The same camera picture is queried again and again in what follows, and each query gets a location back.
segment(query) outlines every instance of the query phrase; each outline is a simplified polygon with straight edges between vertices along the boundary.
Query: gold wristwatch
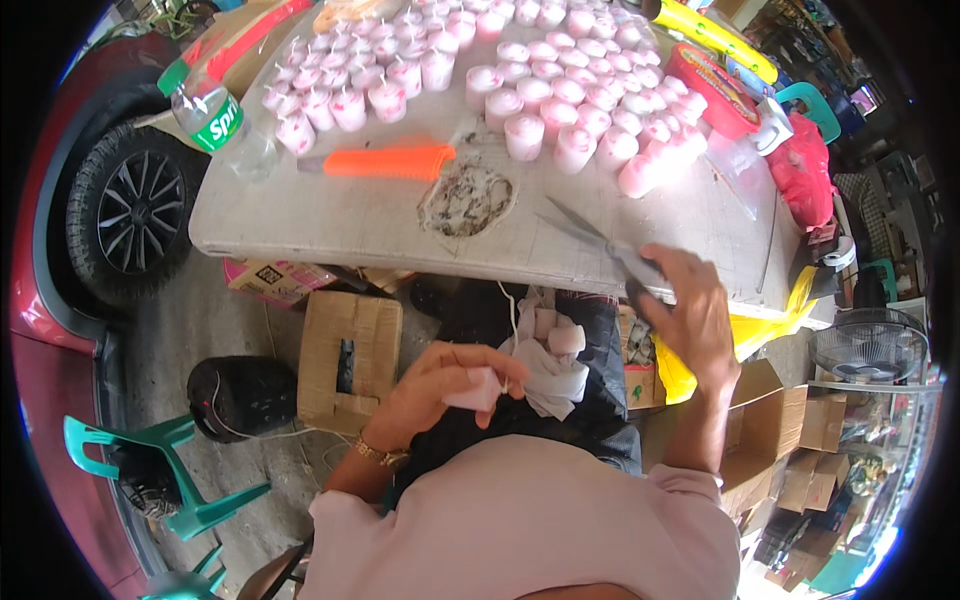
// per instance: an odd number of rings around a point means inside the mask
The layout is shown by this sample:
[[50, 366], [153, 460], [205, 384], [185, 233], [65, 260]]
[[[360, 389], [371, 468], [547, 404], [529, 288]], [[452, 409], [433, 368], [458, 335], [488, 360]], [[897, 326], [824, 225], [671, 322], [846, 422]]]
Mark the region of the gold wristwatch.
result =
[[363, 441], [362, 429], [360, 430], [360, 435], [357, 436], [357, 441], [353, 443], [353, 448], [360, 453], [360, 456], [368, 458], [381, 467], [386, 467], [390, 470], [397, 470], [410, 461], [410, 450], [391, 450], [390, 452], [374, 450]]

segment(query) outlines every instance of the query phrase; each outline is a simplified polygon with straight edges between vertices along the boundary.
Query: green label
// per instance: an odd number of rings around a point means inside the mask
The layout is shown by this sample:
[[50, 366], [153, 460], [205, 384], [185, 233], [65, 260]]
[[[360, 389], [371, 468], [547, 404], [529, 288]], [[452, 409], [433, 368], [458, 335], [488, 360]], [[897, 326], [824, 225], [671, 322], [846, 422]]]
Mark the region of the green label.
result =
[[227, 101], [213, 115], [210, 122], [190, 137], [204, 150], [214, 152], [233, 137], [241, 123], [243, 123], [243, 109], [233, 96], [227, 96]]

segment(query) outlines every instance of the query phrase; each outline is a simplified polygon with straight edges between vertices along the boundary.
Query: yellow tube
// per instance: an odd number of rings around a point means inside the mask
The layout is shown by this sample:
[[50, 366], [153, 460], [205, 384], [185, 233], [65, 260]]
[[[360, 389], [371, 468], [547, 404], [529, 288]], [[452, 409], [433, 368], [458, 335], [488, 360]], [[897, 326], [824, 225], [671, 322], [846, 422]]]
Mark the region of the yellow tube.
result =
[[677, 30], [708, 48], [733, 57], [768, 84], [777, 80], [777, 67], [772, 62], [739, 37], [682, 4], [673, 0], [660, 0], [660, 14], [651, 21], [668, 29]]

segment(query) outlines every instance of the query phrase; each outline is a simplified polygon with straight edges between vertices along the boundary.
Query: yellow plastic bag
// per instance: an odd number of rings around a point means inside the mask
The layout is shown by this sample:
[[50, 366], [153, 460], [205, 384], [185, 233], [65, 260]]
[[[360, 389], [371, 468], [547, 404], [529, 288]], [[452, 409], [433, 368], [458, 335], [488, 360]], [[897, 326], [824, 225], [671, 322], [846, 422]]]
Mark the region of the yellow plastic bag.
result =
[[[730, 317], [736, 360], [743, 361], [770, 340], [792, 335], [800, 329], [800, 323], [806, 319], [817, 303], [816, 300], [806, 300], [810, 295], [813, 275], [816, 272], [815, 267], [805, 267], [800, 273], [793, 291], [790, 292], [782, 317], [770, 320]], [[678, 404], [689, 399], [697, 389], [697, 378], [673, 350], [663, 343], [659, 335], [654, 333], [651, 339], [657, 348], [657, 375], [660, 376], [660, 381], [663, 382], [663, 388], [666, 390], [666, 403]]]

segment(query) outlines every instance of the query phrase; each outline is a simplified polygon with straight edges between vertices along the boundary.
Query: red plastic bag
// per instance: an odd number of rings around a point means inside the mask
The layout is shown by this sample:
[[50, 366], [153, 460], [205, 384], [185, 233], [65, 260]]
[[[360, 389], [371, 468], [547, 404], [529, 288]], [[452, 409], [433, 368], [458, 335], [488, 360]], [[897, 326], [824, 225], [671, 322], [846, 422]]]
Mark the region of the red plastic bag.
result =
[[793, 137], [766, 158], [793, 220], [811, 230], [826, 225], [833, 215], [835, 188], [827, 171], [830, 153], [813, 121], [798, 112], [791, 113], [789, 118]]

